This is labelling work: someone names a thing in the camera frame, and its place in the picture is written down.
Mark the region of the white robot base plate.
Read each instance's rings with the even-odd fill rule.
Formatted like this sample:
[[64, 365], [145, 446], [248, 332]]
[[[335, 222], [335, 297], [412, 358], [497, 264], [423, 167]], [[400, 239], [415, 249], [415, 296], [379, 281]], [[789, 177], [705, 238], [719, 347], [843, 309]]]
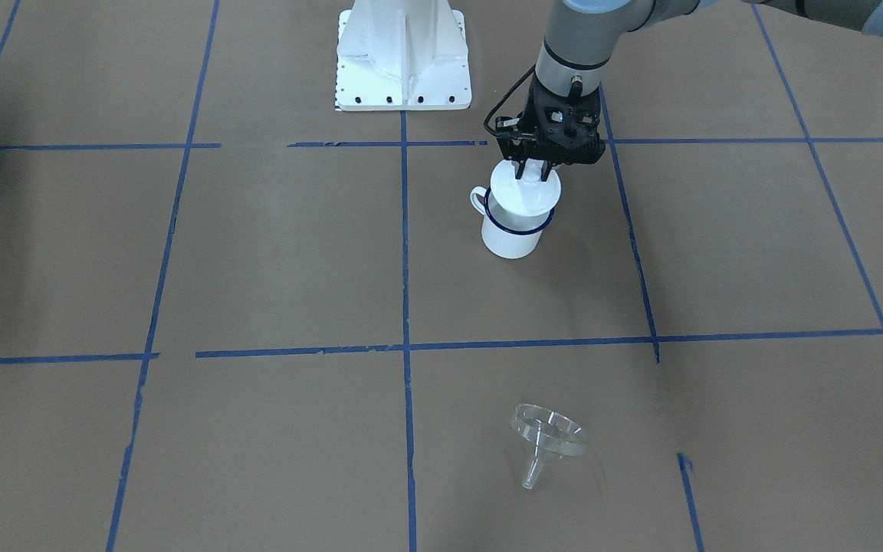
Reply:
[[338, 110], [463, 110], [471, 104], [465, 18], [451, 3], [355, 1], [339, 13]]

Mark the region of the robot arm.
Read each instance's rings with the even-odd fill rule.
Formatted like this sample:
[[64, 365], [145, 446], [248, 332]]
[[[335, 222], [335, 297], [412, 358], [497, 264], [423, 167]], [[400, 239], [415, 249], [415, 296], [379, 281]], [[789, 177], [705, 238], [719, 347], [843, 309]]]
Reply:
[[[606, 151], [599, 88], [621, 38], [707, 7], [705, 1], [556, 1], [533, 66], [520, 77], [518, 115], [488, 112], [484, 128], [516, 178], [561, 165], [592, 165]], [[883, 1], [770, 1], [768, 7], [832, 27], [883, 37]]]

